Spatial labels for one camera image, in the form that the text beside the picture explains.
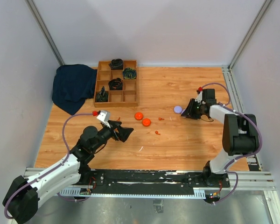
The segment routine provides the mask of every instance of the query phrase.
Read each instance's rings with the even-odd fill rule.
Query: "small orange piece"
[[[135,119],[136,120],[142,120],[143,119],[143,114],[141,112],[135,113]]]
[[[142,124],[143,124],[143,126],[148,127],[148,126],[150,126],[151,121],[148,118],[144,118],[142,121]]]

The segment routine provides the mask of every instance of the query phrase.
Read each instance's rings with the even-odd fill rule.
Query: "wooden organizer tray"
[[[123,69],[132,68],[137,72],[136,79],[123,79],[123,70],[111,70],[111,61],[98,62],[97,80],[95,83],[94,106],[95,107],[127,107],[139,105],[139,73],[136,60],[126,60]],[[115,78],[123,80],[123,90],[110,90],[109,81]],[[109,93],[108,102],[96,102],[95,97],[102,87]]]

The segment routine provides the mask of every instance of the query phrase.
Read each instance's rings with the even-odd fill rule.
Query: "wooden table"
[[[123,127],[134,131],[125,142],[109,140],[106,147],[90,162],[91,168],[104,169],[162,169],[202,170],[208,160],[222,149],[223,125],[182,118],[173,108],[183,108],[197,96],[199,86],[210,82],[225,84],[221,68],[139,68],[140,105],[138,107],[95,108],[93,99],[86,100],[78,113],[105,109],[112,120],[120,117]],[[216,98],[227,102],[228,96],[220,86]],[[142,112],[152,121],[144,127],[134,114]],[[61,130],[69,114],[53,106],[35,167],[46,168],[66,154]],[[65,138],[72,148],[84,128],[101,128],[93,116],[74,117],[65,128]],[[239,160],[233,170],[248,170],[246,159]]]

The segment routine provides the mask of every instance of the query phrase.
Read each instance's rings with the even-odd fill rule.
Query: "red-orange round object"
[[[143,114],[141,112],[135,113],[135,119],[136,120],[142,120],[143,119]]]
[[[142,124],[143,124],[143,126],[148,127],[148,126],[150,126],[151,121],[148,118],[144,118],[142,121]]]

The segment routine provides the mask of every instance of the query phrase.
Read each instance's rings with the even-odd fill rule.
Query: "white wall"
[[[0,224],[12,180],[34,164],[57,67],[25,1],[0,0]]]
[[[264,0],[34,1],[65,63],[227,65]]]
[[[236,64],[245,111],[255,113],[264,138],[260,159],[280,198],[280,0],[275,1]]]

